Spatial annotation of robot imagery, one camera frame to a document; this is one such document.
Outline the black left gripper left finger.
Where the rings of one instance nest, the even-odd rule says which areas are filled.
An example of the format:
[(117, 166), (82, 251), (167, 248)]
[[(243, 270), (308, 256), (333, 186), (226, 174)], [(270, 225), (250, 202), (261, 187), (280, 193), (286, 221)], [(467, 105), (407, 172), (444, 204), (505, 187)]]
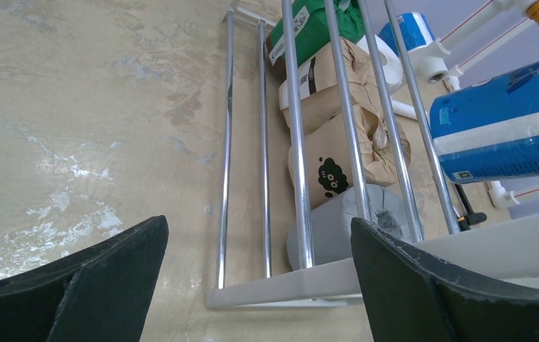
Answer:
[(0, 280), (0, 341), (138, 341), (168, 244), (164, 216)]

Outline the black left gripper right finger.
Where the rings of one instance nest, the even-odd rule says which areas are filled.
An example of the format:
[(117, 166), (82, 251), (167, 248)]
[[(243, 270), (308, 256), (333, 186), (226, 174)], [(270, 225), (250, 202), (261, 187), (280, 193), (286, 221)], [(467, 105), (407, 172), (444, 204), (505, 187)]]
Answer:
[(539, 289), (464, 269), (362, 218), (350, 240), (375, 341), (539, 341)]

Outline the grey paper roll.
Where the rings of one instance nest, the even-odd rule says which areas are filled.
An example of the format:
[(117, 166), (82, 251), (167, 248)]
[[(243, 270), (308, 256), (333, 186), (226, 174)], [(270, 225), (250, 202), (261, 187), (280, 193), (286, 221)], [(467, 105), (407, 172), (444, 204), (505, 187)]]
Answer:
[[(391, 236), (411, 242), (401, 197), (379, 185), (366, 185), (371, 221)], [(327, 264), (348, 259), (351, 252), (351, 220), (357, 215), (354, 188), (348, 189), (311, 211), (314, 263)]]

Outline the brown roll with print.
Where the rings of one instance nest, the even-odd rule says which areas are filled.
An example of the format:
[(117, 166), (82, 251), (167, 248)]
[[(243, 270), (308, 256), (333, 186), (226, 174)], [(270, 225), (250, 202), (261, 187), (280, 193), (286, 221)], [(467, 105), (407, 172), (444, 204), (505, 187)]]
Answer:
[[(385, 119), (360, 105), (353, 106), (353, 114), (366, 182), (384, 187), (397, 183), (399, 177)], [(305, 135), (304, 149), (312, 209), (354, 185), (341, 113)]]

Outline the blue white packaged roll front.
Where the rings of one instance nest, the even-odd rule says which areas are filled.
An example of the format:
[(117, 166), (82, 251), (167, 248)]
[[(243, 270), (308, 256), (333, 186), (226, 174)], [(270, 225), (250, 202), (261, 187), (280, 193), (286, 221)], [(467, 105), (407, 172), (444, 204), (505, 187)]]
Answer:
[(539, 176), (539, 61), (436, 98), (429, 117), (450, 181)]

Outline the blue white packaged roll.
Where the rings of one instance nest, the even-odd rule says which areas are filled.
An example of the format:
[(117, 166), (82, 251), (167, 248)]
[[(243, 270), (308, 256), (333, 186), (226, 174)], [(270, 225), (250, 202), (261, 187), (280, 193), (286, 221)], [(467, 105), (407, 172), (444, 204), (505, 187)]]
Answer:
[(450, 181), (539, 176), (539, 61), (436, 98), (429, 117)]
[[(419, 12), (407, 12), (397, 16), (397, 20), (408, 52), (427, 46), (435, 40), (433, 31), (423, 14)], [(386, 23), (379, 32), (379, 38), (399, 56), (395, 34), (390, 22)]]

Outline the blue white packaged roll back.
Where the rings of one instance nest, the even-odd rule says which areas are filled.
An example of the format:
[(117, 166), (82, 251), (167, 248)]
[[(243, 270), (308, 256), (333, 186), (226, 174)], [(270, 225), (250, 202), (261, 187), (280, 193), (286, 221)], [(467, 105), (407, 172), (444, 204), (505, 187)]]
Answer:
[[(397, 20), (408, 52), (427, 46), (435, 40), (433, 31), (423, 14), (419, 12), (407, 12), (397, 16)], [(379, 32), (379, 38), (399, 56), (395, 34), (390, 22), (386, 23)]]

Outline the green paper roll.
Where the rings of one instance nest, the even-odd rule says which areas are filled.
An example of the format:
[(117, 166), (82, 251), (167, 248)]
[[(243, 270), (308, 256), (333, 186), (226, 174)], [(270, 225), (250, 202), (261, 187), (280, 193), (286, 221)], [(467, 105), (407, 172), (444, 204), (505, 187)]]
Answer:
[[(334, 0), (339, 35), (358, 42), (365, 35), (364, 21), (355, 0)], [(297, 65), (301, 66), (330, 42), (329, 24), (323, 0), (296, 0), (292, 2), (294, 41)], [(281, 21), (265, 40), (265, 49), (273, 69), (287, 76), (284, 28)]]

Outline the white paper roll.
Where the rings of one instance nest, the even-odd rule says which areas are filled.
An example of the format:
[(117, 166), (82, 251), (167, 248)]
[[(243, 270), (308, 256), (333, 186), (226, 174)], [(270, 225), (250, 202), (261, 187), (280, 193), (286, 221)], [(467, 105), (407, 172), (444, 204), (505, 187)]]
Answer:
[[(375, 40), (389, 93), (394, 94), (403, 84), (403, 67), (399, 57), (381, 38), (375, 36)], [(362, 85), (376, 82), (374, 69), (369, 57), (369, 47), (366, 36), (362, 36), (356, 45), (364, 51), (364, 55), (359, 58), (361, 65), (356, 67), (356, 75)]]

